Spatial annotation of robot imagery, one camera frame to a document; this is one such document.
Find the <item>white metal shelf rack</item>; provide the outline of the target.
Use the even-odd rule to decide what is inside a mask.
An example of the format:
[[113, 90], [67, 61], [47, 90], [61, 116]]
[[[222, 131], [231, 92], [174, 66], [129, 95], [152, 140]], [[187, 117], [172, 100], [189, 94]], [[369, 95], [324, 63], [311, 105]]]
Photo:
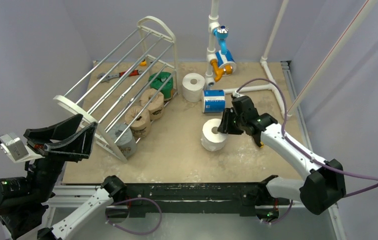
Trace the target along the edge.
[[[147, 61], [147, 65], [139, 66], [143, 60]], [[133, 70], [143, 70], [143, 73], [128, 76]], [[109, 82], [97, 79], [100, 73], [109, 75], [124, 71], [125, 75]], [[160, 72], [172, 74], [172, 97], [175, 97], [180, 90], [177, 38], [161, 19], [148, 15], [140, 19], [136, 28], [83, 76], [82, 79], [88, 80], [89, 84], [81, 96], [71, 99], [71, 94], [83, 80], [66, 93], [55, 96], [54, 101], [73, 115], [83, 115], [80, 128], [96, 122], [94, 143], [122, 163], [127, 163], [128, 157], [116, 145], [124, 132], [113, 140], [109, 131], [114, 125], [125, 123], [125, 114], [131, 107], [141, 106], [140, 98], [150, 88], [149, 77]]]

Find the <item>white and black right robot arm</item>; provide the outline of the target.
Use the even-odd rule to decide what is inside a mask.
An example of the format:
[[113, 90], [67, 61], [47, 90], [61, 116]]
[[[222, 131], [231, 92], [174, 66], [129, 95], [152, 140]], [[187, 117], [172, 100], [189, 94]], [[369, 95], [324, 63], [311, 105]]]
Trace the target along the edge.
[[222, 114], [218, 132], [246, 134], [258, 147], [268, 146], [288, 162], [301, 180], [270, 176], [260, 183], [257, 196], [265, 204], [275, 199], [302, 202], [312, 214], [320, 215], [347, 195], [343, 166], [310, 152], [286, 133], [268, 113], [259, 114], [250, 97], [232, 97], [232, 106]]

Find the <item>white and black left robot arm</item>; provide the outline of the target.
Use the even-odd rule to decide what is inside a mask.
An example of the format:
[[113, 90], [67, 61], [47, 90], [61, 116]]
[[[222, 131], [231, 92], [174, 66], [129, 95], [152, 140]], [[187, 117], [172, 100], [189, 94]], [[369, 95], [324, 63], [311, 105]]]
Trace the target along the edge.
[[41, 227], [47, 201], [66, 162], [88, 159], [93, 149], [98, 124], [81, 127], [78, 113], [54, 125], [29, 128], [26, 142], [6, 134], [0, 149], [14, 161], [24, 161], [26, 176], [0, 178], [0, 222], [14, 240], [69, 240], [89, 219], [112, 203], [126, 199], [126, 185], [116, 176], [107, 177], [85, 203], [63, 220]]

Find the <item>green paper roll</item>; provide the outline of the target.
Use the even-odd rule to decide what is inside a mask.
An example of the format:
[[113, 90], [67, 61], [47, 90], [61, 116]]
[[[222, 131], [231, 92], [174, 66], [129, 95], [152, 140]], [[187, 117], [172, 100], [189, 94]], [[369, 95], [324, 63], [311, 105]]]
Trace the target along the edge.
[[158, 90], [165, 82], [167, 83], [162, 87], [160, 92], [164, 96], [164, 100], [169, 100], [173, 96], [174, 80], [170, 72], [162, 71], [152, 74], [148, 78], [150, 88]]

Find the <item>grey paper roll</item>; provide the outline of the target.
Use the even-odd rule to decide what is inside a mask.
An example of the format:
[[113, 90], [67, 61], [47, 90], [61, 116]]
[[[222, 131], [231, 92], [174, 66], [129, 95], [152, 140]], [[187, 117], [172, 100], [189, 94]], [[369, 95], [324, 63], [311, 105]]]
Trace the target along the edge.
[[127, 128], [126, 123], [118, 123], [114, 125], [108, 134], [115, 141], [122, 133], [122, 137], [116, 142], [116, 145], [122, 152], [122, 154], [129, 158], [137, 151], [136, 140], [131, 132], [130, 128]]

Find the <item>unwrapped white paper roll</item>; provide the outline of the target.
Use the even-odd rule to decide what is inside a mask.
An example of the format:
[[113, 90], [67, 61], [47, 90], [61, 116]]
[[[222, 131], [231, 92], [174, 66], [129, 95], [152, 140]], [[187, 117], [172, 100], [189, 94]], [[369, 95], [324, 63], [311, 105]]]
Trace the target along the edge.
[[207, 151], [219, 151], [227, 142], [228, 135], [218, 132], [220, 123], [220, 119], [213, 118], [207, 120], [202, 126], [201, 144]]

